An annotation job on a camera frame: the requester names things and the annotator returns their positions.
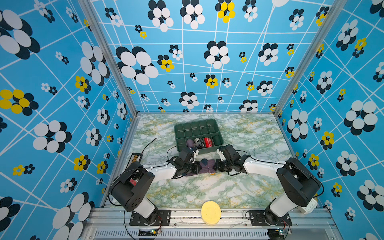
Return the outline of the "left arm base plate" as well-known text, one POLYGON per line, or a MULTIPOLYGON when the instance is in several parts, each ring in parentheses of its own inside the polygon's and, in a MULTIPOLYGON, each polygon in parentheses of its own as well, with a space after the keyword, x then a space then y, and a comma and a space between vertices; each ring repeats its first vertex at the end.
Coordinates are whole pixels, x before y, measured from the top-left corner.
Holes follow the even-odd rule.
POLYGON ((144 218, 139 213, 133 211, 130 219, 130 226, 169 226, 171 220, 171 210, 158 210, 144 218))

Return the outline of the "purple teal sock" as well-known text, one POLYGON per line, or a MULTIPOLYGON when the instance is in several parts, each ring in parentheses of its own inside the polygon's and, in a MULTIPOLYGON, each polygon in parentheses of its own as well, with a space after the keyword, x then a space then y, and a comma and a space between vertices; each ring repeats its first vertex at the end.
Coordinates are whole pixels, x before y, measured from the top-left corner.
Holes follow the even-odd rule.
POLYGON ((187 173, 187 176, 195 176, 200 174, 215 175, 217 172, 214 168, 215 164, 215 160, 202 159, 201 161, 195 162, 192 165, 190 172, 187 173))

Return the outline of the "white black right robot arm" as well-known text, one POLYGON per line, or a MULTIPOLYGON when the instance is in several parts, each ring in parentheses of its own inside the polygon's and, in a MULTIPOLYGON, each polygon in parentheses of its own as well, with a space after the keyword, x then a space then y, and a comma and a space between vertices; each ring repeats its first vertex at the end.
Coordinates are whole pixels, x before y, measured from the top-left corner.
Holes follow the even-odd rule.
POLYGON ((303 214, 316 208, 316 193, 323 185, 298 159, 289 158, 283 163, 260 160, 248 154, 241 156, 231 145, 219 147, 217 153, 220 156, 214 165, 217 172, 258 174, 280 181, 284 193, 273 199, 264 212, 269 225, 276 225, 295 208, 303 214))

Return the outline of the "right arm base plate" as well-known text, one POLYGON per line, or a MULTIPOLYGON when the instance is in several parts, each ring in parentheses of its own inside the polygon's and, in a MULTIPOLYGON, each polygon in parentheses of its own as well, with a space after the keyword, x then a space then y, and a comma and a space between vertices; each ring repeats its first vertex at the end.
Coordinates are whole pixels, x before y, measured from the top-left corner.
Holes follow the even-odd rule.
POLYGON ((253 227, 291 227, 292 220, 288 213, 283 217, 277 217, 272 212, 265 210, 249 210, 245 217, 253 227))

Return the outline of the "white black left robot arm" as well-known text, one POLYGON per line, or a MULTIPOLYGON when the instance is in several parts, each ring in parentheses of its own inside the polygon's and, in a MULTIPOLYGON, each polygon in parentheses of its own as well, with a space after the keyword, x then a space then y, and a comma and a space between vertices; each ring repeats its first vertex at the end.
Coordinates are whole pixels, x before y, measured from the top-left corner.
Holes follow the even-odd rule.
POLYGON ((153 183, 197 175, 202 166, 196 162, 198 150, 183 149, 166 164, 145 167, 134 162, 110 186, 109 194, 127 211, 139 214, 150 224, 155 221, 158 208, 146 194, 153 183))

